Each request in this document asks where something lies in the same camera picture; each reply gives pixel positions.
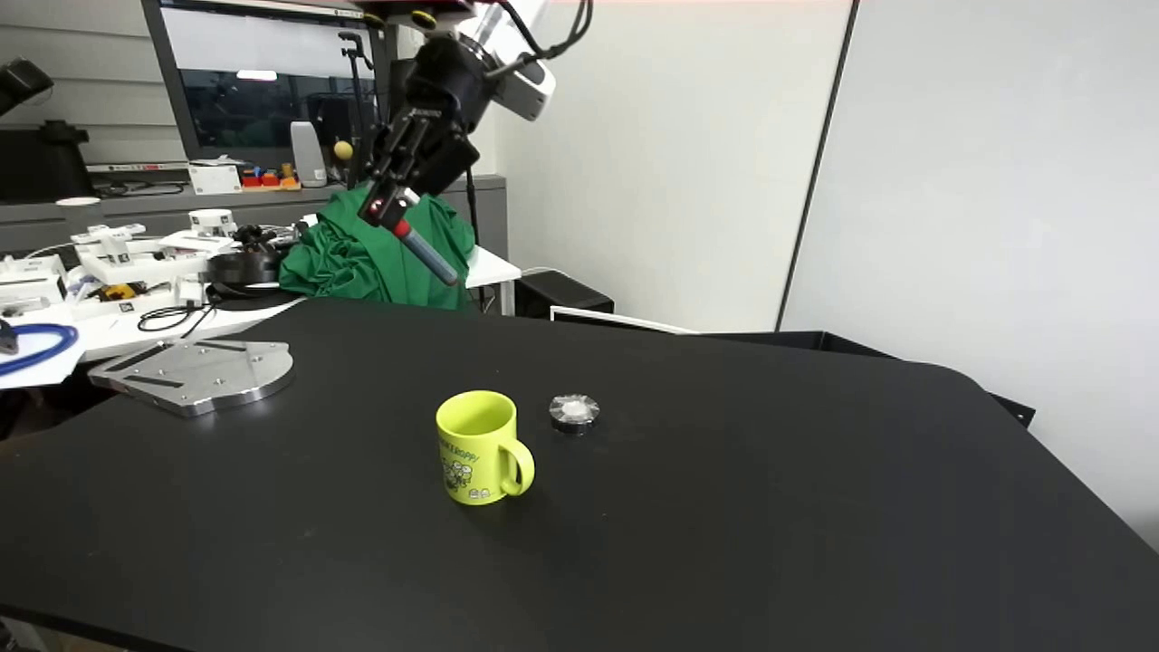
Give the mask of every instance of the black tabletop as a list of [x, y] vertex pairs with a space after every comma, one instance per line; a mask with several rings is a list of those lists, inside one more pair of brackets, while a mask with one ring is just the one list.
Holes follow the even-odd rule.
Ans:
[[[818, 350], [312, 300], [265, 407], [111, 397], [0, 455], [0, 611], [294, 648], [1159, 646], [1156, 554], [965, 377]], [[509, 509], [437, 483], [433, 407], [498, 386]], [[603, 421], [561, 435], [551, 393]]]

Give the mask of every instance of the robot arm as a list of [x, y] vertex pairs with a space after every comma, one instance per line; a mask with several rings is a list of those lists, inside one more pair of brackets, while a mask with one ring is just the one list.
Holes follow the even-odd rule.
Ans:
[[[397, 7], [416, 5], [362, 5], [362, 12], [374, 14], [397, 14]], [[498, 100], [525, 119], [544, 113], [555, 75], [538, 58], [561, 53], [585, 34], [590, 0], [578, 0], [585, 23], [575, 14], [584, 34], [571, 24], [571, 41], [551, 52], [525, 29], [538, 7], [544, 0], [479, 7], [446, 0], [433, 5], [433, 12], [416, 12], [429, 37], [416, 53], [403, 106], [383, 131], [362, 218], [389, 228], [440, 281], [457, 281], [457, 270], [406, 226], [406, 209], [416, 197], [433, 197], [452, 186], [479, 159], [468, 139], [490, 100]]]

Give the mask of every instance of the green cloth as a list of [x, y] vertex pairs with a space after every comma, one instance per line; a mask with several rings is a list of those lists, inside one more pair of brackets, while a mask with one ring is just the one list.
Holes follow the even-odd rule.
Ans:
[[[322, 222], [289, 247], [278, 281], [304, 298], [356, 298], [416, 307], [468, 307], [464, 287], [446, 287], [386, 228], [358, 218], [369, 186], [322, 205]], [[406, 209], [406, 222], [468, 280], [469, 228], [433, 197]]]

